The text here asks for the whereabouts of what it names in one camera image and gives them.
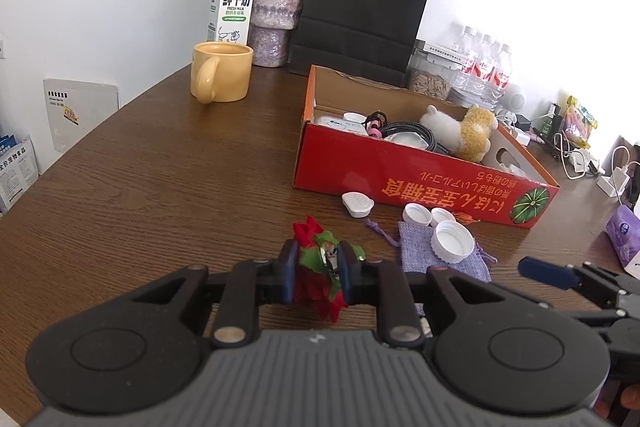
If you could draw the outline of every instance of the white panel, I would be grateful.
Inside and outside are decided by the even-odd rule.
[[[53,146],[73,147],[118,110],[118,87],[74,80],[44,79],[44,96]]]

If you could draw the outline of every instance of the red cardboard box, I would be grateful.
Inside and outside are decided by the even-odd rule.
[[[483,165],[316,125],[318,116],[383,111],[389,121],[418,121],[428,105],[462,120],[466,108],[406,89],[313,66],[293,185],[340,195],[356,190],[377,203],[415,202],[516,227],[535,225],[558,182],[502,126]],[[496,168],[516,164],[530,179]]]

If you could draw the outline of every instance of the plastic bottle cap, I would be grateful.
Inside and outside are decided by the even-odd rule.
[[[451,212],[445,210],[444,208],[432,208],[431,209],[431,226],[433,228],[437,227],[443,221],[455,221],[456,218]]]
[[[429,209],[418,203],[409,203],[402,211],[402,220],[405,223],[428,227],[431,222],[431,213]]]
[[[342,195],[342,203],[351,217],[367,217],[373,208],[373,200],[362,192],[347,192]]]
[[[443,221],[431,236],[433,253],[446,263],[459,263],[474,251],[476,241],[466,227],[456,221]]]

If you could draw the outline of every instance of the stuffed alpaca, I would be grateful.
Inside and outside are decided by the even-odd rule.
[[[453,156],[476,163],[482,161],[491,147],[489,137],[498,128],[494,114],[477,105],[469,108],[462,122],[430,105],[420,123],[430,129],[438,143]]]

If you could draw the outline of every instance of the water bottle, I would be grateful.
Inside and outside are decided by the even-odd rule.
[[[452,87],[462,88],[465,86],[469,74],[473,71],[478,52],[476,51],[476,29],[471,26],[465,26],[465,31],[462,36],[452,46],[455,52],[461,55],[465,55],[466,61],[462,64],[462,68],[458,73],[455,81],[452,83]]]
[[[476,36],[476,33],[477,31],[475,28],[465,26],[465,31],[458,40],[453,43],[451,49],[461,55],[466,55],[469,51],[475,48],[474,37]]]
[[[491,79],[484,88],[483,98],[490,102],[492,107],[495,107],[504,92],[504,88],[509,84],[512,72],[511,47],[508,44],[503,44],[492,71]]]
[[[494,69],[494,54],[492,52],[492,45],[494,44],[494,38],[491,35],[485,35],[482,38],[480,47],[478,48],[478,57],[474,65],[474,74],[481,80],[490,80],[491,73]]]
[[[476,48],[476,60],[466,78],[463,89],[476,96],[484,95],[484,88],[494,68],[495,61],[491,50],[493,42],[494,38],[491,35],[484,36]]]

